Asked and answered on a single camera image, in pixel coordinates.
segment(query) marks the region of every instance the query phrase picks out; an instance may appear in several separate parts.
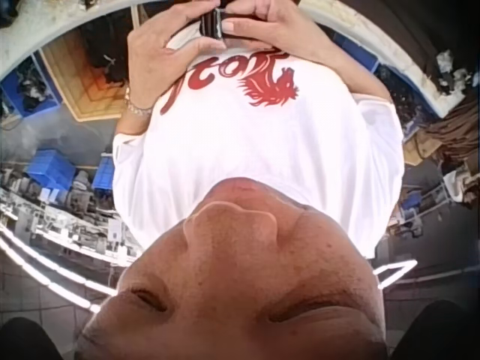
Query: blue crate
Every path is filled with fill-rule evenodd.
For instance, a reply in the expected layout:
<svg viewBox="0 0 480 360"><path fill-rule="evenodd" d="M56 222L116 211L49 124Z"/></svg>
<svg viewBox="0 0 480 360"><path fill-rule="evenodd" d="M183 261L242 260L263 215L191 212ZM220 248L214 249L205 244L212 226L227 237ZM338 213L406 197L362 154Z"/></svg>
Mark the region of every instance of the blue crate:
<svg viewBox="0 0 480 360"><path fill-rule="evenodd" d="M41 61L39 56L32 56L32 61L35 63L37 69L39 70L40 75L43 78L47 88L49 89L51 97L47 98L44 102L40 103L33 112L28 112L23 108L23 94L20 94L17 91L19 77L15 70L11 71L1 82L0 86L4 93L9 98L12 105L15 107L16 111L23 117L28 118L43 111L53 110L59 107L59 104L62 102L62 96L60 96L59 91L56 89L55 84L51 76L48 73L44 63Z"/></svg>
<svg viewBox="0 0 480 360"><path fill-rule="evenodd" d="M26 173L43 188L70 190L75 176L75 166L58 151L38 150Z"/></svg>
<svg viewBox="0 0 480 360"><path fill-rule="evenodd" d="M368 52L366 49L357 45L347 37L344 37L342 34L336 33L333 37L333 41L357 62L366 67L371 73L375 72L379 61L374 54Z"/></svg>
<svg viewBox="0 0 480 360"><path fill-rule="evenodd" d="M112 190L114 172L115 167L112 157L102 157L91 187L94 189Z"/></svg>

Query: man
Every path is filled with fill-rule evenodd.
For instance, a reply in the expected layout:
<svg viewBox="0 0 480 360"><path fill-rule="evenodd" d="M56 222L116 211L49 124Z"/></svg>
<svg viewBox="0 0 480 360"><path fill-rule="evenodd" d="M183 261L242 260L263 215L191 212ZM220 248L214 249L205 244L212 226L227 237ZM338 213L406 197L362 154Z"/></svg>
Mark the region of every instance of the man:
<svg viewBox="0 0 480 360"><path fill-rule="evenodd" d="M228 4L223 32L241 39L226 43L183 28L218 5L176 5L129 36L114 197L145 252L79 353L384 359L365 257L404 172L389 92L290 0Z"/></svg>

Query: clothing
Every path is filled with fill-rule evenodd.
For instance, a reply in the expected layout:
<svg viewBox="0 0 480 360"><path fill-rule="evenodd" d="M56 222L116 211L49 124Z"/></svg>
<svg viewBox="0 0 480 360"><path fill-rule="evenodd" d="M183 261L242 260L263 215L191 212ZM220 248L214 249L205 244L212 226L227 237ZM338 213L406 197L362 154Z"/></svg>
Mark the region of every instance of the clothing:
<svg viewBox="0 0 480 360"><path fill-rule="evenodd" d="M193 24L169 47L197 34ZM147 248L218 182L245 177L326 213L374 257L404 173L394 106L351 95L322 65L239 51L199 57L157 102L146 133L115 137L118 213Z"/></svg>

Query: red dragon graphic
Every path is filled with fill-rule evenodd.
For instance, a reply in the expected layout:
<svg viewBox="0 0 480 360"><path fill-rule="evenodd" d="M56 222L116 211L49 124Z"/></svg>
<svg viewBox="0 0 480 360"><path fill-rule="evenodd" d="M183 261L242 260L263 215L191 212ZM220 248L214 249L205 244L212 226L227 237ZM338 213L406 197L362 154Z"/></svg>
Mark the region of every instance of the red dragon graphic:
<svg viewBox="0 0 480 360"><path fill-rule="evenodd" d="M283 67L282 74L275 82L273 70L277 59L286 59L289 54L278 53L278 50L270 52L256 52L250 59L255 59L255 65L251 72L239 80L244 94L250 97L253 102L250 105L258 107L261 104L284 105L289 99L295 100L299 93L293 82L295 71L291 67Z"/></svg>
<svg viewBox="0 0 480 360"><path fill-rule="evenodd" d="M245 55L234 55L218 63L218 57L207 58L204 61L193 66L190 70L191 75L187 81L190 90L200 90L209 86L215 81L215 74L212 69L217 68L221 77L233 78L243 76L248 69L248 65L254 62L252 70L243 76L240 82L240 88L244 89L244 94L250 97L253 102L250 105L258 107L259 105L284 105L289 99L295 100L299 93L293 82L295 71L291 67L282 68L282 74L275 82L273 79L273 70L278 59L287 59L289 54L281 52L278 49L269 51L255 52L247 57ZM169 98L160 110L160 114L166 114L182 90L185 82L184 75L172 87Z"/></svg>

